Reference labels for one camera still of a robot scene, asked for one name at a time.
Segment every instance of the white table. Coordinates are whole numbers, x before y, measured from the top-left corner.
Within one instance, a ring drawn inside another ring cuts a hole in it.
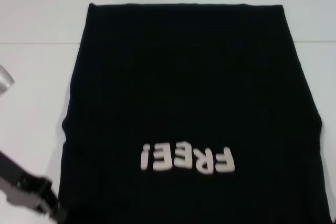
[[[0,0],[0,64],[16,84],[0,99],[0,150],[58,191],[61,122],[87,6],[123,3],[283,4],[313,98],[323,119],[322,159],[331,216],[336,217],[335,0]],[[0,222],[52,223],[5,203]]]

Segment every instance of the white surface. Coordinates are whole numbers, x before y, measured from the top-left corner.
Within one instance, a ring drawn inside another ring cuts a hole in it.
[[[47,174],[58,191],[65,140],[61,122],[84,27],[95,4],[283,4],[298,55],[323,119],[322,159],[331,216],[336,217],[336,3],[334,0],[0,0],[0,64],[16,84],[0,98],[0,150],[34,174]],[[45,43],[62,45],[42,45]],[[52,223],[4,202],[0,223]]]

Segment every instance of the white background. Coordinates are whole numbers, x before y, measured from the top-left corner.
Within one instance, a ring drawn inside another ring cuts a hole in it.
[[[0,150],[58,191],[61,123],[89,3],[283,4],[302,68],[323,119],[325,183],[336,217],[335,0],[0,0],[0,64],[16,84],[0,98]],[[12,207],[0,192],[0,223],[53,223]]]

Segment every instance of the silver object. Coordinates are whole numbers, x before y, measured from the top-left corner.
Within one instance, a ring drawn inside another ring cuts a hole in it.
[[[14,83],[12,76],[0,65],[0,95],[5,93]]]

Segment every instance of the black fabric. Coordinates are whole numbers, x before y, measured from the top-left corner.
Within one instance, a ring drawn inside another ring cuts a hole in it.
[[[70,94],[68,223],[331,223],[322,123],[282,6],[91,4]],[[174,162],[184,141],[192,168],[153,168],[155,144]],[[214,164],[197,168],[195,148]]]

